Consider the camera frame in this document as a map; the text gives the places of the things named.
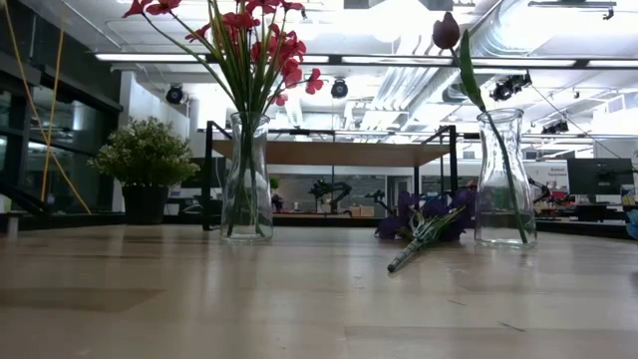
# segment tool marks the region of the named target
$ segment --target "black metal frame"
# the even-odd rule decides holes
[[[206,122],[205,132],[205,148],[204,148],[204,160],[203,160],[203,181],[201,183],[201,206],[202,210],[202,225],[201,228],[205,231],[212,230],[211,222],[211,206],[210,206],[210,184],[212,182],[211,170],[212,170],[212,128],[215,127],[220,131],[228,140],[232,140],[232,135],[229,134],[223,127],[221,127],[215,121]],[[332,136],[332,141],[337,141],[337,132],[334,130],[269,130],[268,134],[289,134],[289,135],[305,135],[310,136],[312,134],[329,135]],[[433,135],[428,137],[425,141],[421,142],[421,145],[427,145],[432,140],[439,138],[440,143],[443,144],[443,138],[450,138],[450,182],[452,194],[459,188],[459,173],[457,168],[457,127],[454,125],[441,127]],[[441,156],[441,192],[445,191],[444,178],[444,161]],[[335,167],[332,167],[332,183],[335,181]],[[421,188],[421,175],[419,166],[414,166],[414,192],[420,194]]]

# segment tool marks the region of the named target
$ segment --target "yellow cable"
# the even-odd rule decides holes
[[[20,51],[18,50],[18,42],[16,41],[16,35],[15,35],[15,32],[13,31],[13,24],[11,23],[11,14],[9,13],[9,4],[5,4],[4,13],[5,13],[6,17],[7,17],[7,24],[9,25],[9,35],[11,36],[11,42],[13,44],[13,51],[16,54],[16,61],[18,62],[18,68],[20,69],[20,75],[22,76],[22,83],[24,84],[25,91],[27,92],[27,99],[29,99],[29,104],[31,105],[31,109],[33,110],[33,114],[36,117],[36,121],[38,122],[38,127],[40,128],[40,133],[42,134],[42,137],[44,138],[44,141],[46,142],[47,147],[49,147],[51,145],[51,141],[49,141],[49,138],[46,136],[46,134],[44,132],[44,129],[42,128],[42,122],[40,121],[40,116],[38,115],[38,110],[36,109],[36,105],[33,102],[33,97],[31,96],[31,89],[29,88],[29,84],[27,83],[27,77],[26,77],[26,75],[24,73],[24,67],[22,66],[22,60],[20,58]],[[73,194],[76,196],[78,201],[82,204],[82,206],[87,211],[87,213],[91,214],[91,210],[89,209],[87,204],[84,202],[84,200],[82,199],[82,197],[80,196],[80,194],[78,193],[76,188],[73,186],[73,184],[71,183],[71,180],[69,179],[67,174],[64,172],[64,169],[62,168],[62,165],[60,165],[60,162],[58,161],[58,158],[56,157],[56,154],[55,153],[51,153],[51,158],[53,159],[53,161],[58,166],[58,169],[60,169],[60,173],[61,173],[62,177],[69,184],[69,187],[73,191]]]
[[[42,192],[40,200],[44,201],[47,191],[47,173],[49,171],[49,155],[51,154],[51,134],[53,133],[53,119],[56,112],[56,99],[58,98],[58,83],[60,80],[60,63],[62,62],[62,47],[64,45],[64,21],[60,22],[60,43],[58,44],[58,59],[56,60],[56,77],[53,80],[53,101],[51,102],[51,114],[49,116],[49,139],[47,140],[47,154],[44,160],[44,176],[42,177]]]

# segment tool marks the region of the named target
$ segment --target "ductwork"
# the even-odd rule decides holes
[[[470,51],[473,57],[527,56],[547,42],[555,32],[551,21],[538,26],[537,9],[528,7],[529,0],[499,1],[472,29]],[[459,70],[441,68],[422,87],[407,111],[411,120],[418,117],[428,103],[442,102],[444,92],[457,81]]]

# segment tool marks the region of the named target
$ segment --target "ceiling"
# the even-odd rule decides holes
[[[95,52],[177,52],[179,48],[156,33],[144,19],[122,19],[131,0],[21,0],[65,29]],[[307,19],[291,19],[293,29],[313,54],[401,54],[440,55],[433,46],[433,23],[442,12],[429,11],[423,0],[298,0],[306,5]],[[473,39],[484,39],[473,56],[533,56],[552,58],[638,56],[638,1],[615,0],[615,16],[603,20],[606,9],[528,7],[529,0],[455,0],[455,17],[462,27],[475,27]],[[177,15],[198,28],[207,21],[206,0],[183,0]],[[234,0],[220,1],[234,7]],[[170,35],[185,34],[168,17],[158,25]],[[193,50],[204,52],[193,46]],[[455,81],[445,69],[392,68],[380,66],[323,66],[324,88],[315,96],[292,92],[286,108],[269,115],[290,117],[284,123],[308,128],[338,127],[342,130],[394,130],[432,132],[454,122],[462,132],[476,132],[479,113],[463,99],[447,98]],[[216,85],[197,65],[128,66],[138,79],[163,91],[169,83],[182,82],[194,98],[216,93]],[[482,86],[488,93],[508,72],[486,74]],[[525,110],[524,130],[539,134],[543,125],[560,119],[556,109],[584,128],[592,126],[593,114],[605,111],[606,103],[621,93],[638,91],[638,72],[632,71],[530,71],[533,86],[495,107]],[[334,100],[330,88],[335,78],[344,78],[349,95]],[[338,121],[319,122],[321,114]]]

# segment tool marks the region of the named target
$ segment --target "wooden tabletop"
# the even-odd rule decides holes
[[[232,158],[231,141],[213,141],[212,148]],[[268,142],[269,165],[415,167],[446,155],[446,145]]]

